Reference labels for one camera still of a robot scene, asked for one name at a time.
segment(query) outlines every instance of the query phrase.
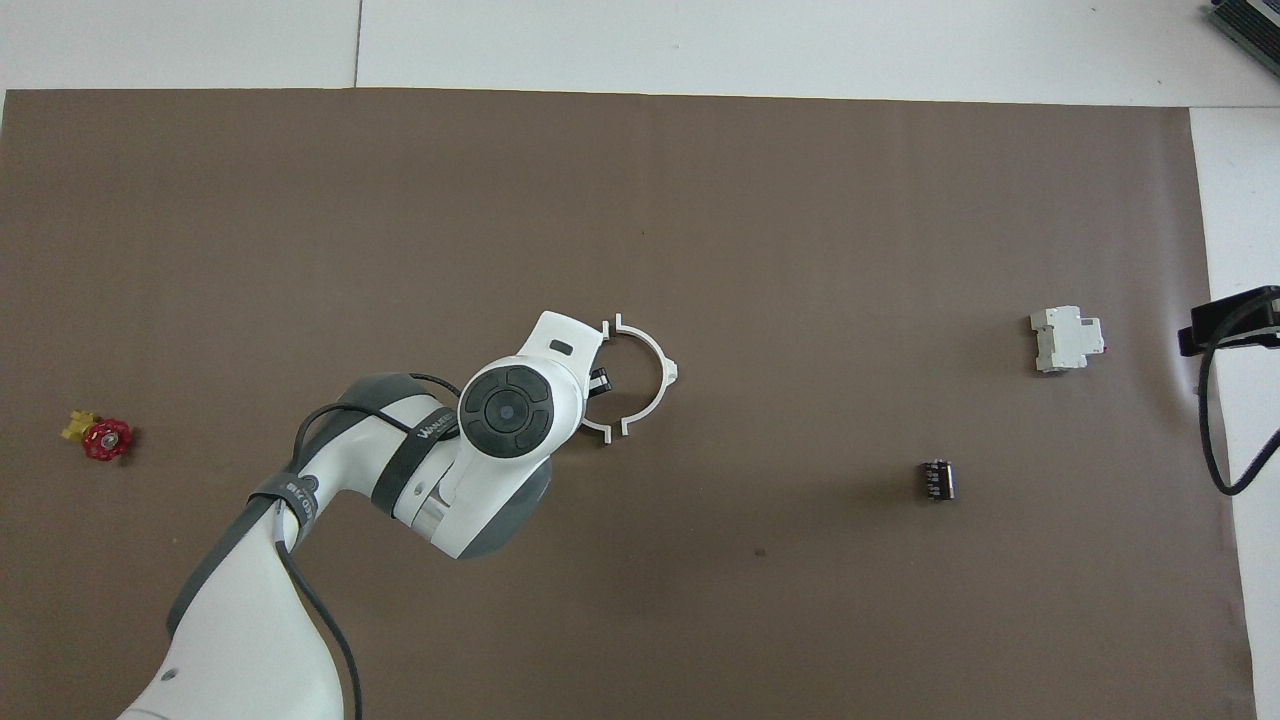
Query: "black button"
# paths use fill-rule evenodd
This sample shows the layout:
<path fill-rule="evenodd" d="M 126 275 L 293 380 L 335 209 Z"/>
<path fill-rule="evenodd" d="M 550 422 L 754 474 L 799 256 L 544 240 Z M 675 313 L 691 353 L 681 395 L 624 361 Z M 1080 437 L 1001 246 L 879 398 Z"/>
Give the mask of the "black button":
<path fill-rule="evenodd" d="M 499 389 L 485 402 L 484 419 L 499 433 L 513 433 L 529 420 L 529 401 L 513 389 Z"/>
<path fill-rule="evenodd" d="M 550 393 L 550 388 L 547 386 L 547 380 L 532 368 L 512 368 L 507 372 L 507 383 L 518 387 L 525 391 L 529 400 L 532 402 L 541 402 L 547 400 Z"/>
<path fill-rule="evenodd" d="M 550 419 L 550 413 L 545 410 L 534 410 L 534 416 L 529 421 L 529 428 L 516 436 L 516 447 L 520 450 L 529 450 L 543 442 L 543 438 L 547 437 Z"/>
<path fill-rule="evenodd" d="M 468 413 L 479 413 L 480 407 L 484 405 L 484 398 L 486 395 L 498 388 L 498 373 L 490 370 L 480 377 L 479 380 L 471 383 L 467 388 L 467 400 L 465 402 L 465 409 Z"/>

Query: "black strap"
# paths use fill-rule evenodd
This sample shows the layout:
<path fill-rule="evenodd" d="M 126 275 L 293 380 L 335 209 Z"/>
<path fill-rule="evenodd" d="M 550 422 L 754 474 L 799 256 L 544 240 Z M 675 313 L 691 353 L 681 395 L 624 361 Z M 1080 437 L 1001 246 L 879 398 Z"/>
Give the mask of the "black strap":
<path fill-rule="evenodd" d="M 319 503 L 316 502 L 316 488 L 319 480 L 314 475 L 297 477 L 293 473 L 276 473 L 262 480 L 257 489 L 250 493 L 250 500 L 255 497 L 269 497 L 283 500 L 293 516 L 298 519 L 298 541 L 311 530 L 311 523 L 316 519 Z"/>
<path fill-rule="evenodd" d="M 404 436 L 404 442 L 396 448 L 392 459 L 387 461 L 378 484 L 374 486 L 369 500 L 374 507 L 394 518 L 396 501 L 399 500 L 408 479 L 417 471 L 417 466 L 431 452 L 435 443 L 458 434 L 458 416 L 448 407 L 440 407 L 431 413 L 422 421 L 413 427 L 413 430 Z"/>

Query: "circular control button pad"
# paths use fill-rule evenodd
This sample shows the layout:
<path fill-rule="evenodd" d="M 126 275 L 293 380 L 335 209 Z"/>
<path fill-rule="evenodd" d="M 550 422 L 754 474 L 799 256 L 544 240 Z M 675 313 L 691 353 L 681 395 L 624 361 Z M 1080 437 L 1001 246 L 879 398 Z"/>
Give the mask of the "circular control button pad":
<path fill-rule="evenodd" d="M 476 450 L 493 457 L 520 457 L 550 432 L 550 386 L 526 365 L 494 368 L 462 395 L 458 415 L 462 432 Z"/>

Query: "black electronic component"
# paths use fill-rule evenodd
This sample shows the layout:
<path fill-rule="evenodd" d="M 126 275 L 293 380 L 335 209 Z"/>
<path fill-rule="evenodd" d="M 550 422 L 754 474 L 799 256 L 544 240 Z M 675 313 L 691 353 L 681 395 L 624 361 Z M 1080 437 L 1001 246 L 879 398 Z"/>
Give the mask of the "black electronic component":
<path fill-rule="evenodd" d="M 1178 348 L 1183 357 L 1194 357 L 1204 352 L 1204 346 L 1213 331 L 1222 324 L 1228 315 L 1248 302 L 1254 302 L 1257 307 L 1247 311 L 1226 337 L 1217 343 L 1219 348 L 1236 347 L 1242 345 L 1261 345 L 1262 347 L 1280 347 L 1280 300 L 1271 302 L 1256 302 L 1266 295 L 1280 292 L 1280 286 L 1266 284 L 1231 297 L 1206 302 L 1192 307 L 1192 325 L 1178 331 Z"/>
<path fill-rule="evenodd" d="M 924 468 L 924 489 L 929 500 L 942 502 L 956 498 L 956 479 L 950 462 L 933 460 L 920 466 Z"/>
<path fill-rule="evenodd" d="M 1276 0 L 1213 0 L 1208 22 L 1280 76 L 1280 3 Z"/>

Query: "black cable wire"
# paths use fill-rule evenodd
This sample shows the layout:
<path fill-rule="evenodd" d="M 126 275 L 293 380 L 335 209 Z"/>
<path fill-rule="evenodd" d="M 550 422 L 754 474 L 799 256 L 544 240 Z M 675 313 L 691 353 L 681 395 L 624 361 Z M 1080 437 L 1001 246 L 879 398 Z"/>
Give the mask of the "black cable wire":
<path fill-rule="evenodd" d="M 443 387 L 444 389 L 452 392 L 454 397 L 462 397 L 462 391 L 458 389 L 457 386 L 454 386 L 449 380 L 438 378 L 435 375 L 428 375 L 426 373 L 410 373 L 408 377 L 413 378 L 415 380 L 426 380 L 429 383 L 435 383 Z"/>
<path fill-rule="evenodd" d="M 319 420 L 321 416 L 329 413 L 334 413 L 337 410 L 352 410 L 355 413 L 364 413 L 370 418 L 378 418 L 379 420 L 387 423 L 388 425 L 406 434 L 413 430 L 413 428 L 410 428 L 404 423 L 401 423 L 399 420 L 392 418 L 390 415 L 383 413 L 381 410 L 372 410 L 352 402 L 330 402 L 329 405 L 317 407 L 315 411 L 307 415 L 306 420 L 302 420 L 301 425 L 298 425 L 298 434 L 293 437 L 293 456 L 289 457 L 289 464 L 285 465 L 287 470 L 289 470 L 291 473 L 297 473 L 298 470 L 302 469 L 298 466 L 298 462 L 302 459 L 302 447 L 307 442 L 307 432 L 311 429 L 311 424 Z"/>
<path fill-rule="evenodd" d="M 438 378 L 435 375 L 428 375 L 426 373 L 410 373 L 410 377 L 413 379 L 435 383 L 458 397 L 462 396 L 462 391 L 460 391 L 453 383 Z M 399 420 L 392 418 L 390 415 L 383 413 L 381 410 L 372 410 L 370 407 L 364 407 L 361 405 L 356 405 L 352 402 L 330 402 L 329 405 L 314 410 L 310 415 L 306 416 L 305 420 L 302 420 L 302 424 L 298 425 L 298 433 L 293 437 L 293 456 L 289 459 L 289 464 L 285 466 L 287 470 L 297 473 L 298 470 L 302 469 L 300 468 L 302 459 L 302 448 L 306 446 L 307 433 L 311 430 L 311 425 L 315 424 L 315 421 L 323 418 L 324 415 L 329 413 L 335 413 L 338 410 L 351 410 L 355 413 L 364 413 L 370 418 L 378 418 L 379 420 L 387 423 L 388 425 L 392 425 L 393 428 L 401 430 L 404 434 L 413 432 L 413 428 L 410 428 L 404 423 L 401 423 Z M 330 633 L 333 633 L 333 639 L 338 643 L 338 647 L 342 650 L 342 657 L 347 662 L 347 673 L 351 675 L 351 694 L 352 694 L 352 705 L 355 706 L 355 719 L 361 720 L 361 717 L 364 717 L 365 714 L 364 693 L 360 689 L 360 673 L 356 670 L 356 656 L 351 652 L 351 644 L 347 642 L 347 637 L 342 634 L 342 628 L 338 626 L 338 621 L 334 620 L 333 615 L 329 612 L 329 609 L 325 607 L 324 602 L 320 601 L 320 596 L 316 594 L 314 589 L 311 589 L 311 585 L 307 584 L 306 578 L 302 577 L 302 570 L 300 570 L 297 564 L 293 561 L 293 556 L 289 553 L 289 550 L 284 546 L 284 541 L 275 542 L 275 553 L 280 556 L 280 564 L 284 565 L 284 570 L 289 574 L 289 578 L 293 580 L 293 584 L 298 588 L 298 592 L 301 592 L 307 598 L 307 602 L 311 603 L 311 607 L 314 607 L 316 614 L 320 615 L 320 619 L 324 620 L 325 626 L 329 628 Z"/>
<path fill-rule="evenodd" d="M 333 619 L 329 609 L 320 602 L 320 596 L 316 594 L 311 585 L 307 584 L 306 578 L 302 577 L 302 571 L 298 570 L 298 565 L 293 561 L 293 556 L 289 555 L 289 550 L 284 547 L 284 541 L 275 541 L 275 553 L 280 556 L 280 564 L 284 565 L 284 570 L 289 574 L 293 580 L 294 587 L 298 588 L 311 607 L 316 609 L 316 615 L 324 620 L 329 632 L 333 633 L 333 639 L 338 642 L 338 647 L 342 650 L 342 659 L 347 661 L 347 673 L 351 674 L 351 705 L 355 708 L 353 717 L 361 720 L 365 715 L 365 696 L 360 689 L 360 673 L 356 671 L 356 656 L 351 652 L 351 644 L 347 642 L 347 635 L 342 634 L 342 628 L 338 626 L 338 621 Z"/>
<path fill-rule="evenodd" d="M 1240 324 L 1240 320 L 1245 315 L 1253 313 L 1254 310 L 1265 306 L 1268 302 L 1280 300 L 1280 291 L 1272 291 L 1263 293 L 1253 300 L 1245 302 L 1236 307 L 1222 322 L 1219 323 L 1217 328 L 1213 329 L 1213 334 L 1210 336 L 1208 342 L 1204 343 L 1204 356 L 1201 359 L 1201 373 L 1199 373 L 1199 429 L 1201 429 L 1201 448 L 1204 451 L 1204 464 L 1208 465 L 1208 474 L 1213 478 L 1213 486 L 1226 496 L 1235 496 L 1244 492 L 1244 488 L 1249 487 L 1249 483 L 1258 477 L 1262 471 L 1262 466 L 1267 464 L 1267 460 L 1275 455 L 1276 448 L 1280 448 L 1280 428 L 1271 436 L 1266 443 L 1263 443 L 1262 450 L 1253 457 L 1249 466 L 1244 469 L 1244 474 L 1234 484 L 1228 484 L 1222 479 L 1222 473 L 1217 466 L 1217 457 L 1213 455 L 1213 438 L 1210 437 L 1208 428 L 1208 370 L 1210 365 L 1213 363 L 1213 352 L 1217 350 L 1219 343 L 1231 334 L 1231 331 Z"/>

